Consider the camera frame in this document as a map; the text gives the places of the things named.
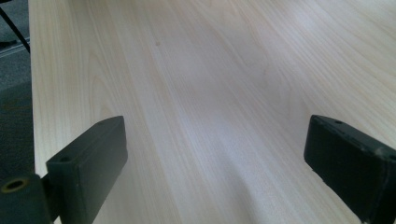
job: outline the carpeted floor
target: carpeted floor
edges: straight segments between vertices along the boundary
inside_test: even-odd
[[[24,37],[29,36],[27,0],[0,4]],[[17,39],[0,18],[0,41]],[[33,172],[34,138],[30,55],[26,50],[0,57],[0,181]]]

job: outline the black chair leg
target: black chair leg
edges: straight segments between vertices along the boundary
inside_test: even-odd
[[[20,39],[22,44],[26,47],[26,50],[30,53],[30,46],[24,39],[23,35],[21,32],[18,30],[18,28],[14,25],[14,23],[9,19],[7,16],[6,12],[3,11],[2,8],[0,8],[0,16],[3,17],[3,19],[6,21],[8,26],[12,29],[12,31],[15,33],[15,35]]]

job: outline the light wood laminate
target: light wood laminate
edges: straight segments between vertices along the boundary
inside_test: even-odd
[[[396,1],[29,2],[36,171],[123,115],[95,223],[360,223],[304,163],[310,115],[396,147]]]

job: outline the table surface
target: table surface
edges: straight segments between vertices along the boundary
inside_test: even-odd
[[[304,163],[309,118],[396,147],[396,1],[30,1],[36,171],[125,118],[95,223],[360,223]]]

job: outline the clamp jaw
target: clamp jaw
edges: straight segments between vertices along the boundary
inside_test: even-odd
[[[336,119],[312,116],[304,159],[359,217],[393,224],[396,151]]]
[[[48,173],[0,184],[5,224],[93,223],[127,161],[123,117],[102,120],[47,161]]]

